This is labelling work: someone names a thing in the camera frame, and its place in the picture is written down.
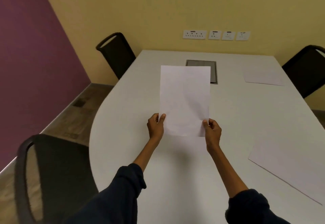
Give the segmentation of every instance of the yellow wall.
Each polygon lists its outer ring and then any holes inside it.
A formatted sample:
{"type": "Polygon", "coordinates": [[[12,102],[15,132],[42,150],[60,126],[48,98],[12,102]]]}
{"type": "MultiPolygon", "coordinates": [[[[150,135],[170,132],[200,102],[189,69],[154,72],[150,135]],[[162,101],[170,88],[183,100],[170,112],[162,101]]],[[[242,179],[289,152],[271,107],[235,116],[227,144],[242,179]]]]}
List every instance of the yellow wall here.
{"type": "MultiPolygon", "coordinates": [[[[274,55],[282,65],[304,46],[325,46],[325,0],[49,0],[90,79],[115,84],[95,46],[113,32],[142,49],[274,55]],[[184,29],[251,31],[243,41],[183,40],[184,29]]],[[[307,98],[325,110],[325,87],[307,98]]]]}

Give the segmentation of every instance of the rolled-up sleeve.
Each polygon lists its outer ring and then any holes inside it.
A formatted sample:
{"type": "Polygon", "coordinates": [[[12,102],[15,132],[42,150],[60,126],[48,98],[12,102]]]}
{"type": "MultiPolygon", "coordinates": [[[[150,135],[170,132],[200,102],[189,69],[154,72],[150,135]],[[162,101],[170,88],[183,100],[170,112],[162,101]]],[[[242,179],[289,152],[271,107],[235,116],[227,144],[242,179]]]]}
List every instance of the rolled-up sleeve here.
{"type": "Polygon", "coordinates": [[[289,222],[276,216],[267,199],[254,189],[238,193],[229,199],[229,207],[225,218],[229,224],[288,224],[289,222]]]}
{"type": "Polygon", "coordinates": [[[111,184],[65,223],[136,223],[136,199],[145,188],[139,165],[122,166],[111,184]]]}

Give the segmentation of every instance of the power socket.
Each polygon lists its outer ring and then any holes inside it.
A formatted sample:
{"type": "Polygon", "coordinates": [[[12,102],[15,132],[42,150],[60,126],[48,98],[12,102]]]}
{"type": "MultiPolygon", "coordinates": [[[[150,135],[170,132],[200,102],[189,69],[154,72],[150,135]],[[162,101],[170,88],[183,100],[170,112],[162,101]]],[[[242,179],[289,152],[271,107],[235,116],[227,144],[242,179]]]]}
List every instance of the power socket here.
{"type": "Polygon", "coordinates": [[[249,39],[251,32],[238,32],[236,40],[237,41],[247,41],[249,39]]]}
{"type": "Polygon", "coordinates": [[[184,30],[183,38],[186,39],[205,39],[206,31],[205,30],[184,30]]]}
{"type": "Polygon", "coordinates": [[[220,40],[222,31],[210,31],[209,39],[220,40]]]}
{"type": "Polygon", "coordinates": [[[234,40],[235,35],[236,35],[236,32],[226,31],[222,35],[222,40],[230,40],[230,41],[232,41],[232,40],[234,40]]]}

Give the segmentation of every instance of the purple wall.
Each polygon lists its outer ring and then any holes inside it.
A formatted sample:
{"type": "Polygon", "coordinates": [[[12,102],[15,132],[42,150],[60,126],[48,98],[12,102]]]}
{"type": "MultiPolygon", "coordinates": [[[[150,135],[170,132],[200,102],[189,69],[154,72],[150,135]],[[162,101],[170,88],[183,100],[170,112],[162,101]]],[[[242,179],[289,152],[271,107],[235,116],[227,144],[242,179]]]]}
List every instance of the purple wall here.
{"type": "Polygon", "coordinates": [[[89,83],[48,0],[0,0],[0,171],[89,83]]]}

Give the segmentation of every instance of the conference table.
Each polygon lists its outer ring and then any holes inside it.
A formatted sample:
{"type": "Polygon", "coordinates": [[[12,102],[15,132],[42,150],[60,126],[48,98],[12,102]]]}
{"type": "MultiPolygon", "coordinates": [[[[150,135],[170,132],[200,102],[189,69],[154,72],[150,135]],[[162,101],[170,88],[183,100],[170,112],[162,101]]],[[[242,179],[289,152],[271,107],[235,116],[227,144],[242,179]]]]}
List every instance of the conference table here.
{"type": "MultiPolygon", "coordinates": [[[[262,139],[292,141],[325,165],[325,130],[273,56],[143,50],[100,106],[90,134],[89,156],[99,191],[120,166],[134,161],[149,139],[147,120],[159,112],[160,66],[186,60],[216,61],[218,84],[210,87],[210,118],[222,128],[220,146],[249,188],[271,210],[295,224],[324,223],[325,208],[248,160],[262,139]],[[246,83],[243,68],[276,71],[284,86],[246,83]]],[[[164,136],[153,153],[138,197],[138,223],[226,223],[228,195],[205,147],[176,146],[164,136]]]]}

